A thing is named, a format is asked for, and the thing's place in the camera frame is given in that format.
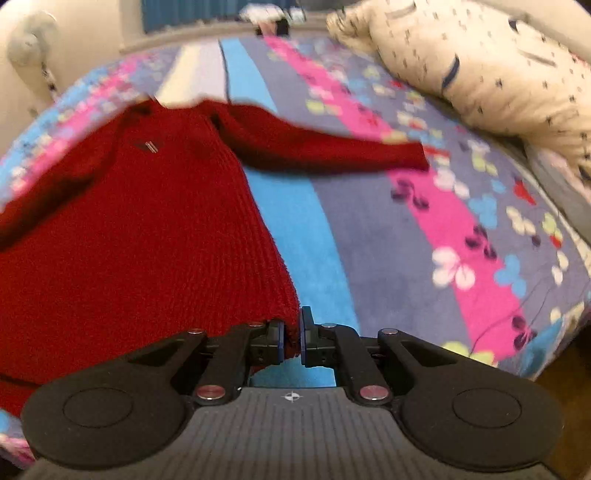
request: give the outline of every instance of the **knit fabric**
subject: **knit fabric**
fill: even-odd
[[[238,158],[428,168],[420,144],[333,137],[256,106],[130,108],[0,215],[0,374],[42,384],[190,327],[278,317],[296,338],[296,292]],[[18,414],[23,390],[2,390]]]

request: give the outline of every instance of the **blue curtain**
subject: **blue curtain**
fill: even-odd
[[[256,3],[256,0],[142,0],[144,31],[150,33],[167,25],[176,27],[196,20],[234,18],[248,3]],[[260,3],[273,3],[289,9],[296,0],[260,0]]]

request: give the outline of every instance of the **bedspread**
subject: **bedspread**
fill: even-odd
[[[395,327],[530,378],[584,325],[591,252],[528,172],[371,58],[327,38],[204,41],[91,72],[2,158],[0,205],[141,95],[170,106],[204,96],[257,103],[339,135],[423,143],[429,173],[245,169],[300,304],[317,323],[365,336]],[[255,383],[330,381],[297,362],[262,371]]]

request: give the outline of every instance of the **black circular pad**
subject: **black circular pad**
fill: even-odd
[[[562,429],[560,409],[538,385],[472,361],[423,368],[401,407],[425,453],[483,472],[539,462]]]
[[[104,428],[123,421],[134,407],[132,396],[116,388],[91,388],[72,395],[64,415],[76,425]]]
[[[459,419],[484,429],[506,427],[521,415],[521,406],[514,397],[492,388],[466,390],[453,399],[452,406]]]
[[[108,469],[149,457],[176,436],[186,406],[170,384],[144,366],[113,364],[49,383],[28,400],[24,433],[38,456]]]

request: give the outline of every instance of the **ribbed gray plate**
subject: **ribbed gray plate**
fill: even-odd
[[[410,443],[383,408],[350,402],[341,388],[244,388],[223,407],[197,410],[164,450],[134,465],[80,472],[46,460],[24,480],[556,480],[543,465],[471,473]]]

